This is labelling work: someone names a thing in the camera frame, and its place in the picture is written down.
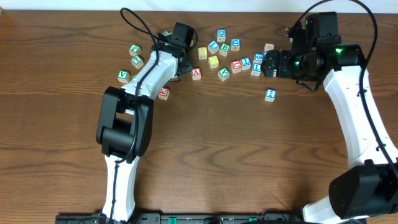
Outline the yellow O block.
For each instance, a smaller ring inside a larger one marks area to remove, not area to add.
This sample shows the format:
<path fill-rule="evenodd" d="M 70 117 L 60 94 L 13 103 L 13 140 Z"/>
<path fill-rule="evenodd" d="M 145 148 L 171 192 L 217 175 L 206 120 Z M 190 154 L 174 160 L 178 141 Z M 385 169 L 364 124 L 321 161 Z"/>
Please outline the yellow O block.
<path fill-rule="evenodd" d="M 218 57 L 216 55 L 208 57 L 208 64 L 211 69 L 217 68 L 219 66 Z"/>

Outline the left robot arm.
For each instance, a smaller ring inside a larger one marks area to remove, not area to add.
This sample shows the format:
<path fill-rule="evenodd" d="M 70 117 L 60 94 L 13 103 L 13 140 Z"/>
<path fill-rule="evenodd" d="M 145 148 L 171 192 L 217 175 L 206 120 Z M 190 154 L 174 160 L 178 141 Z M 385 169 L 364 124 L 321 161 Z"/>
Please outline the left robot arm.
<path fill-rule="evenodd" d="M 194 28 L 176 23 L 171 34 L 159 35 L 147 63 L 130 82 L 104 92 L 96 131 L 108 169 L 100 223 L 132 220 L 137 164 L 150 143 L 154 100 L 169 80 L 192 69 L 188 53 L 196 37 Z"/>

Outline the blue X block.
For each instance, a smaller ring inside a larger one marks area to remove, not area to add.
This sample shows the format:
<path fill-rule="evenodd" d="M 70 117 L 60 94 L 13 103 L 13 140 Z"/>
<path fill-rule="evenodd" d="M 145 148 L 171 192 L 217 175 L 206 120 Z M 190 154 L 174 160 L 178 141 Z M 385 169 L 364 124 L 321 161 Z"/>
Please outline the blue X block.
<path fill-rule="evenodd" d="M 270 50 L 274 50 L 274 44 L 265 44 L 264 46 L 264 52 L 268 52 Z"/>

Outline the yellow S block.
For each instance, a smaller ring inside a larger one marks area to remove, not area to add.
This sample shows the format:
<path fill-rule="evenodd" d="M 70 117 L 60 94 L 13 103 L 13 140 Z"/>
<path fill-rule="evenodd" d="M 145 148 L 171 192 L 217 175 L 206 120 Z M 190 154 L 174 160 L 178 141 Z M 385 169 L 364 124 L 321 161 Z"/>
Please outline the yellow S block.
<path fill-rule="evenodd" d="M 205 60 L 207 59 L 207 48 L 206 47 L 199 47 L 198 48 L 198 59 L 199 60 Z"/>

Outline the blue L block lower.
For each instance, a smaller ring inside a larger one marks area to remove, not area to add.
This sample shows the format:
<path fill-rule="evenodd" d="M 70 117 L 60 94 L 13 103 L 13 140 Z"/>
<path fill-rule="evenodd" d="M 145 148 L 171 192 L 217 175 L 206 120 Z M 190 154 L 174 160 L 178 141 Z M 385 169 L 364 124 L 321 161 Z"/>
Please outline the blue L block lower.
<path fill-rule="evenodd" d="M 259 77 L 261 74 L 261 64 L 260 63 L 253 63 L 251 75 Z"/>

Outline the blue I block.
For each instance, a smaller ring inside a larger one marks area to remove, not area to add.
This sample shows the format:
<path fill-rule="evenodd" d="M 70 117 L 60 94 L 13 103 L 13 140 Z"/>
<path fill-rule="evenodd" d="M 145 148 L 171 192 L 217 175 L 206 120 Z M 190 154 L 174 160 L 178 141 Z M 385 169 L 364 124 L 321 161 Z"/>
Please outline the blue I block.
<path fill-rule="evenodd" d="M 251 68 L 251 59 L 249 57 L 244 57 L 241 60 L 242 70 L 249 70 Z"/>

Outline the red E block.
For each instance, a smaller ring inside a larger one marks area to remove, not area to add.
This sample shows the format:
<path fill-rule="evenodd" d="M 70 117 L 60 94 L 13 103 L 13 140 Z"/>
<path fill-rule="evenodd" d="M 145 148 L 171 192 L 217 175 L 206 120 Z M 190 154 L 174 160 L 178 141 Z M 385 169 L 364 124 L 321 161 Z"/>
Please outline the red E block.
<path fill-rule="evenodd" d="M 169 88 L 166 88 L 166 87 L 163 87 L 163 88 L 159 91 L 158 97 L 159 97 L 161 100 L 168 100 L 169 95 L 170 95 L 170 89 L 169 89 Z"/>

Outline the green V block centre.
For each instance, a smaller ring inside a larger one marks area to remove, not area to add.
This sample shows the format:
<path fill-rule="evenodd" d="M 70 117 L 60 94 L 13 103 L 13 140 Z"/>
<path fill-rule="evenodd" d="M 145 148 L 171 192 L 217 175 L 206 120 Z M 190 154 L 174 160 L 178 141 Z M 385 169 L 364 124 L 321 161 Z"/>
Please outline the green V block centre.
<path fill-rule="evenodd" d="M 229 78 L 230 74 L 230 71 L 226 67 L 223 67 L 218 71 L 218 78 L 223 82 Z"/>

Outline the red U block centre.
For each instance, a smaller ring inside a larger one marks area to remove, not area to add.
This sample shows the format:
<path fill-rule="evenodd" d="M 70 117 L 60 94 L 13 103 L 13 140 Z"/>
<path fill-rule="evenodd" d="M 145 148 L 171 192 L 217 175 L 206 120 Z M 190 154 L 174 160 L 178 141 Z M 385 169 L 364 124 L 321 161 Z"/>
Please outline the red U block centre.
<path fill-rule="evenodd" d="M 231 71 L 232 73 L 239 73 L 243 69 L 242 63 L 240 60 L 235 60 L 231 62 Z"/>

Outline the green B block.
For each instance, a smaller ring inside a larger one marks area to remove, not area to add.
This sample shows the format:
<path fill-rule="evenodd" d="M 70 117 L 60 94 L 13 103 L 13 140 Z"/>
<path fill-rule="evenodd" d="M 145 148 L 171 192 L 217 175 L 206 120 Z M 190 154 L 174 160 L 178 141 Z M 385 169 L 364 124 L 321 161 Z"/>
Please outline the green B block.
<path fill-rule="evenodd" d="M 231 46 L 229 44 L 222 43 L 221 46 L 220 46 L 220 49 L 219 49 L 219 54 L 224 56 L 224 57 L 227 57 L 229 52 L 230 52 L 230 50 L 231 50 Z"/>

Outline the blue D block top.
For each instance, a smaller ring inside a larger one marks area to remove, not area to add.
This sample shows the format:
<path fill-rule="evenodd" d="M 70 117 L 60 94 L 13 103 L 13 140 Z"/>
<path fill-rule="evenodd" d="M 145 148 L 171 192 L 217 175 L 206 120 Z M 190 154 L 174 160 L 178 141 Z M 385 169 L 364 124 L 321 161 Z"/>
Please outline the blue D block top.
<path fill-rule="evenodd" d="M 226 41 L 226 29 L 218 29 L 216 33 L 217 42 L 225 42 Z"/>

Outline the green 7 block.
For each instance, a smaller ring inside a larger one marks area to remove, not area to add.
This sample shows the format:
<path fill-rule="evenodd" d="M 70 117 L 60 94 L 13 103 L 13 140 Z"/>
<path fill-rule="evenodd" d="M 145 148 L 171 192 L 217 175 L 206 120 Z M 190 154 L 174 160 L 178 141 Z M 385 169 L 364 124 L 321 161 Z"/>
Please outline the green 7 block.
<path fill-rule="evenodd" d="M 140 55 L 134 56 L 131 59 L 131 63 L 136 69 L 140 69 L 141 67 L 144 66 L 144 60 Z"/>

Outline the green J block left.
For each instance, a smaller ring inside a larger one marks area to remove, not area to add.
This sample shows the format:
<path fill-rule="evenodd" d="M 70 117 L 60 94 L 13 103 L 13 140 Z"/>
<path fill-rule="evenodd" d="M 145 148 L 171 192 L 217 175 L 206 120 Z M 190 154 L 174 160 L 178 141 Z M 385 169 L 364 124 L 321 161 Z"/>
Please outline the green J block left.
<path fill-rule="evenodd" d="M 136 55 L 140 55 L 141 52 L 142 52 L 142 49 L 141 49 L 140 45 L 132 44 L 129 48 L 129 54 L 133 57 Z"/>

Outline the green V block left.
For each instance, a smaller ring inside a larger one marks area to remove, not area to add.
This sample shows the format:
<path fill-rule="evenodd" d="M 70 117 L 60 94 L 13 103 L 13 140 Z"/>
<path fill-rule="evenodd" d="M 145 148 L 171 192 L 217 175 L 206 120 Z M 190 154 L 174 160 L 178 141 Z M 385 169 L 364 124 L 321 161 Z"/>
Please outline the green V block left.
<path fill-rule="evenodd" d="M 120 70 L 118 72 L 117 79 L 121 83 L 129 83 L 131 80 L 131 76 L 127 70 Z"/>

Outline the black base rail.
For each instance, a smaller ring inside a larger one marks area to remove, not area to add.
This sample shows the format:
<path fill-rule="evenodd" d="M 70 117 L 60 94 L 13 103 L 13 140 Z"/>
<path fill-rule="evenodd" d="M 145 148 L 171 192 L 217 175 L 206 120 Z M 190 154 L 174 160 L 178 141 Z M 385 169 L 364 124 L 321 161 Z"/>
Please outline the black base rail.
<path fill-rule="evenodd" d="M 110 221 L 103 215 L 57 215 L 55 224 L 101 224 Z M 301 215 L 276 209 L 268 209 L 260 215 L 165 215 L 161 213 L 137 213 L 130 224 L 240 224 L 240 223 L 288 223 L 306 224 Z"/>

